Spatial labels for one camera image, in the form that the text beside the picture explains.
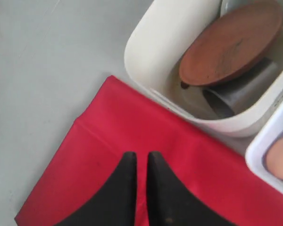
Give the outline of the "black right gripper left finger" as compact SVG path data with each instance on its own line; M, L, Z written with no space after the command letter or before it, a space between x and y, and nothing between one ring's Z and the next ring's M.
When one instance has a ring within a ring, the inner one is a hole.
M137 156L123 154L104 185L58 226L133 226L137 199Z

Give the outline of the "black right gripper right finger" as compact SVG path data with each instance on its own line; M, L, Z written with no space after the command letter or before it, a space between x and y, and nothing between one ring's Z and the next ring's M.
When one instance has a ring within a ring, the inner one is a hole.
M150 152L146 182L150 226L233 226L194 196L159 152Z

